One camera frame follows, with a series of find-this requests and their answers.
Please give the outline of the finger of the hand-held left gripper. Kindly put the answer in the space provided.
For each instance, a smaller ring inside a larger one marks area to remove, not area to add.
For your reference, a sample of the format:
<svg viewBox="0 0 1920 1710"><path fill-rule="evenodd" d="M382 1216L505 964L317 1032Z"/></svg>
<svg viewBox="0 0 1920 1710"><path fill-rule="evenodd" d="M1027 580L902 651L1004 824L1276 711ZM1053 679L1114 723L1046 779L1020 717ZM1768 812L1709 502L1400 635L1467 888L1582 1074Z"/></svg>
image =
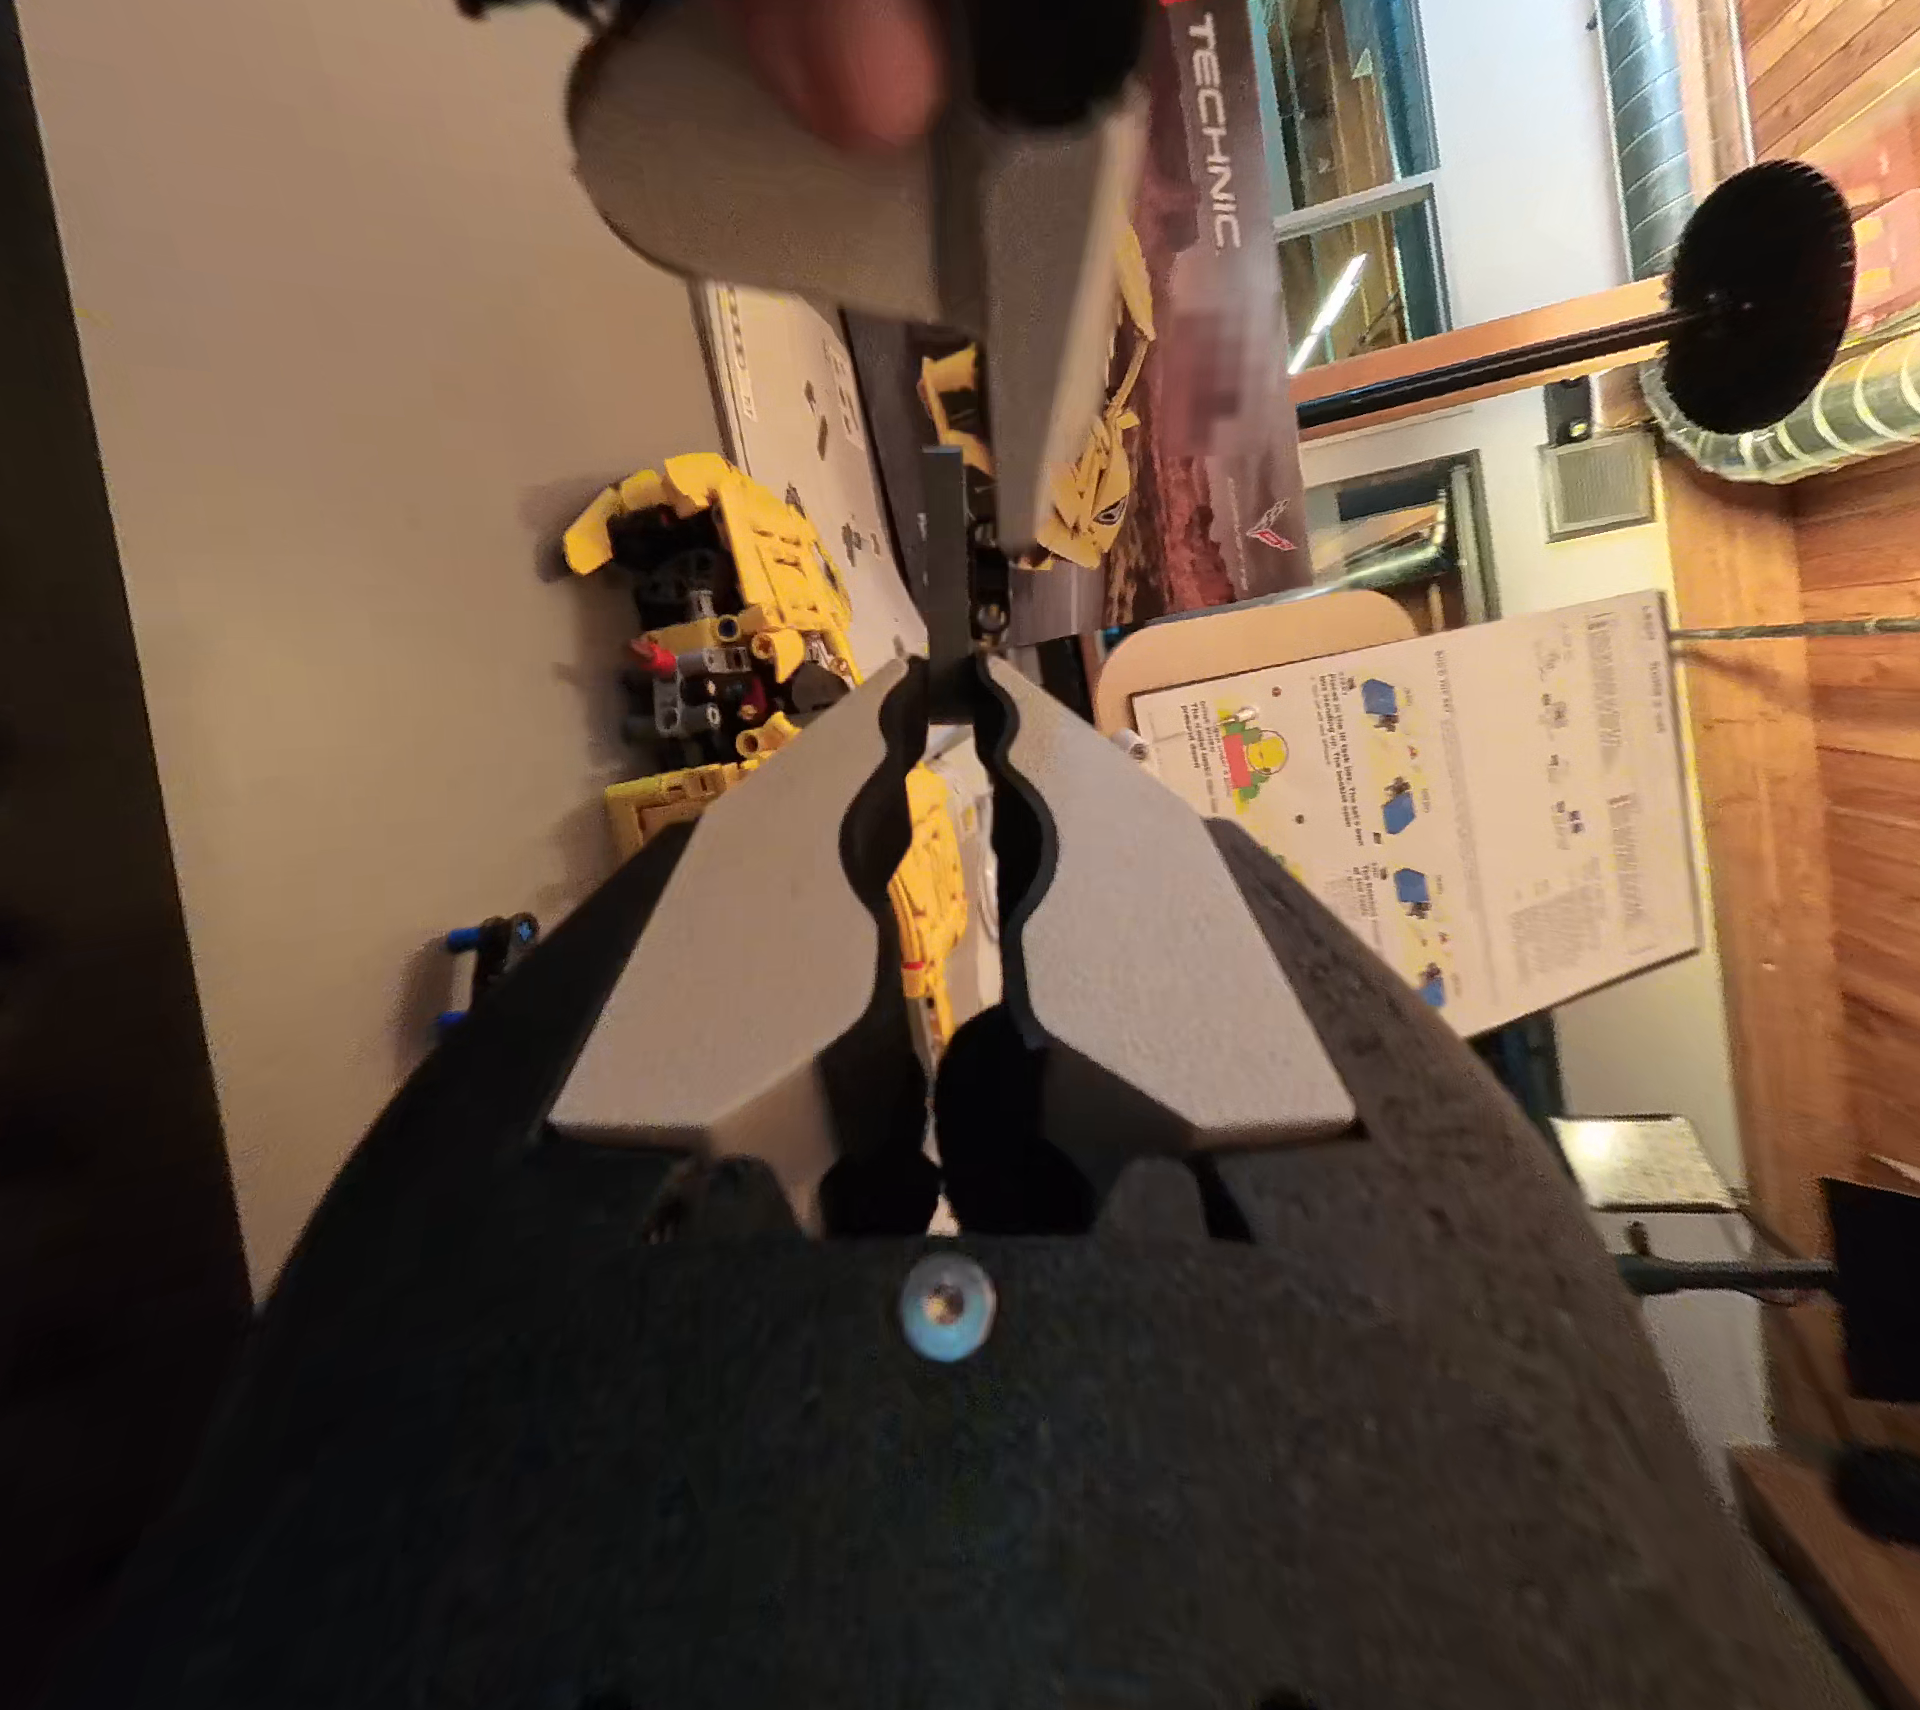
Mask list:
<svg viewBox="0 0 1920 1710"><path fill-rule="evenodd" d="M962 458L967 517L978 547L1002 547L1002 486L991 432L1002 420L994 399L1004 361L1004 281L994 245L994 168L1004 127L994 121L948 121L939 140L939 272L948 326L967 333L971 379L939 379L939 444Z"/></svg>
<svg viewBox="0 0 1920 1710"><path fill-rule="evenodd" d="M988 430L994 535L1014 561L1042 549L1054 471L1078 462L1106 398L1144 141L1140 81L1069 132L988 141Z"/></svg>

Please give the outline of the silver ventilation duct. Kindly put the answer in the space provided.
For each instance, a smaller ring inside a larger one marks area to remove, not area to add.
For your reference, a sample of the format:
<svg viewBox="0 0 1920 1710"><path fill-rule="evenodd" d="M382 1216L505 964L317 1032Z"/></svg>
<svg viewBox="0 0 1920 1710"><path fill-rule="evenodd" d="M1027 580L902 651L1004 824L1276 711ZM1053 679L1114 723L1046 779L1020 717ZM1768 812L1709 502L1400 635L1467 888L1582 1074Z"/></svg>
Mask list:
<svg viewBox="0 0 1920 1710"><path fill-rule="evenodd" d="M1683 226L1752 160L1745 68L1731 0L1594 0L1628 270L1663 281ZM1915 326L1837 356L1780 423L1714 437L1678 407L1660 361L1641 364L1646 420L1701 471L1785 488L1814 476L1915 454Z"/></svg>

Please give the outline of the person's left hand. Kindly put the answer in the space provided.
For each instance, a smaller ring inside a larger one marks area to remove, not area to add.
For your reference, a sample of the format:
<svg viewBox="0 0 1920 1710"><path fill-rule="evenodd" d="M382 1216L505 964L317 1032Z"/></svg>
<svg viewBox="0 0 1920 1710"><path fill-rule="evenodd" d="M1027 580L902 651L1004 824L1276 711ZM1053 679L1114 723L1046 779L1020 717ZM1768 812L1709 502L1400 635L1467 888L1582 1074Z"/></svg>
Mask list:
<svg viewBox="0 0 1920 1710"><path fill-rule="evenodd" d="M716 0L760 84L840 154L898 154L948 95L939 0Z"/></svg>

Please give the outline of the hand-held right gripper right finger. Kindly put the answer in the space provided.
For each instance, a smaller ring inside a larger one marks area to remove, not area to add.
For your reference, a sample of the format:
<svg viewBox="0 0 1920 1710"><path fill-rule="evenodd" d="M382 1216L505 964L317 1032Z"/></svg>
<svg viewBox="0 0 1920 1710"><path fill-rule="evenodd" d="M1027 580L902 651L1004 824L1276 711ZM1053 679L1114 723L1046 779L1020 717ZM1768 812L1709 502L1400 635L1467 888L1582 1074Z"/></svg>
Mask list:
<svg viewBox="0 0 1920 1710"><path fill-rule="evenodd" d="M1002 1011L1038 1133L1106 1189L1144 1158L1328 1144L1355 1098L1212 824L1002 658L978 671L994 787Z"/></svg>

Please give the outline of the toy car set box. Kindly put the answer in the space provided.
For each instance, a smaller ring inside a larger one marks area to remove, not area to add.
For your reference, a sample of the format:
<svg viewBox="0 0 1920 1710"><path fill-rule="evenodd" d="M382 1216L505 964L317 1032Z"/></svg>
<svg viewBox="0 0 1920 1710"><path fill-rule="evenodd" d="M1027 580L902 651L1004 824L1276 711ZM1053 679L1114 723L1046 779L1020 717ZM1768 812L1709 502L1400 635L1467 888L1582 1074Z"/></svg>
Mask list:
<svg viewBox="0 0 1920 1710"><path fill-rule="evenodd" d="M988 587L1008 644L1309 579L1250 0L1154 0L1140 52L1147 154L1106 390L1053 471L1038 554Z"/></svg>

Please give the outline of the open instruction booklet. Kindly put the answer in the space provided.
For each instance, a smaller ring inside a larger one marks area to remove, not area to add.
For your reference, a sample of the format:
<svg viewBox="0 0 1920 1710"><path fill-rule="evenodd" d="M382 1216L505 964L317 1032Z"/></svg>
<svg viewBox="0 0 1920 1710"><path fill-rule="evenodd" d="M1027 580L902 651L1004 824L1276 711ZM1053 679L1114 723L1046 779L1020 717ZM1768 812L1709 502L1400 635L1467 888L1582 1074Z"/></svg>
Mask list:
<svg viewBox="0 0 1920 1710"><path fill-rule="evenodd" d="M856 372L840 322L816 304L696 285L696 322L733 464L816 528L850 601L853 667L924 651L924 619L896 556Z"/></svg>

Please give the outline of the instruction board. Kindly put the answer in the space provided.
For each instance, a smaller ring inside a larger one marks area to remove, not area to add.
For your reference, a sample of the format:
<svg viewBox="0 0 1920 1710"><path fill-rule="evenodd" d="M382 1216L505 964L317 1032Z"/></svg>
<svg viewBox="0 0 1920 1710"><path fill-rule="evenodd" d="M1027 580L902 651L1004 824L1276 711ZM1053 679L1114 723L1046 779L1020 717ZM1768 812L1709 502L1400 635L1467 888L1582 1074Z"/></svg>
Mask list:
<svg viewBox="0 0 1920 1710"><path fill-rule="evenodd" d="M1289 667L1230 667L1197 632L1111 650L1102 729L1278 856L1456 1034L1701 951L1660 591Z"/></svg>

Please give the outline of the black disc-headed floor lamp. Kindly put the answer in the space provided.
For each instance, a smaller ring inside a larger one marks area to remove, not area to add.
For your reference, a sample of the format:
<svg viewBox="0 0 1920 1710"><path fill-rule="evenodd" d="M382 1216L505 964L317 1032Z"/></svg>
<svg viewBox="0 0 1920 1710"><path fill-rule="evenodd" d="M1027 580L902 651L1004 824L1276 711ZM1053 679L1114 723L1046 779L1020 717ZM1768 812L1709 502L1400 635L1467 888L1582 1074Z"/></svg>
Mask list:
<svg viewBox="0 0 1920 1710"><path fill-rule="evenodd" d="M1663 276L1291 379L1304 438L1405 423L1530 388L1655 361L1706 437L1790 420L1837 358L1855 300L1852 212L1804 160L1752 162L1685 221Z"/></svg>

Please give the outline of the yellow toy brick car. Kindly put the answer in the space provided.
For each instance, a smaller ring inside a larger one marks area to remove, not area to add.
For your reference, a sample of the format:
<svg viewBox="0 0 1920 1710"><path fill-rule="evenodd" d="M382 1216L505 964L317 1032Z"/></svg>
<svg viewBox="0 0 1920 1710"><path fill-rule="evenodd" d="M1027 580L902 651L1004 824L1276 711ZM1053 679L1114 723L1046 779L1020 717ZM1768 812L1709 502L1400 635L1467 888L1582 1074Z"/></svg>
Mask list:
<svg viewBox="0 0 1920 1710"><path fill-rule="evenodd" d="M694 822L862 685L850 591L794 501L718 454L611 483L564 528L569 579L611 572L625 640L623 741L649 765L605 790L619 856Z"/></svg>

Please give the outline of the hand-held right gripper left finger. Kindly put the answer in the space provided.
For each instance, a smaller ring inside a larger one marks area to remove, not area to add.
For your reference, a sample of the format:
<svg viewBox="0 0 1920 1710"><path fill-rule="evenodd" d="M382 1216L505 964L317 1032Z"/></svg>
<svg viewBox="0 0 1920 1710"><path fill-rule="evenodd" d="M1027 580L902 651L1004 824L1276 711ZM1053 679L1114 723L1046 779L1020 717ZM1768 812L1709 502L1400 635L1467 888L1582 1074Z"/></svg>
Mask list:
<svg viewBox="0 0 1920 1710"><path fill-rule="evenodd" d="M889 899L928 663L898 658L674 847L658 897L547 1110L555 1133L772 1170L806 1228L924 1237L928 1071Z"/></svg>

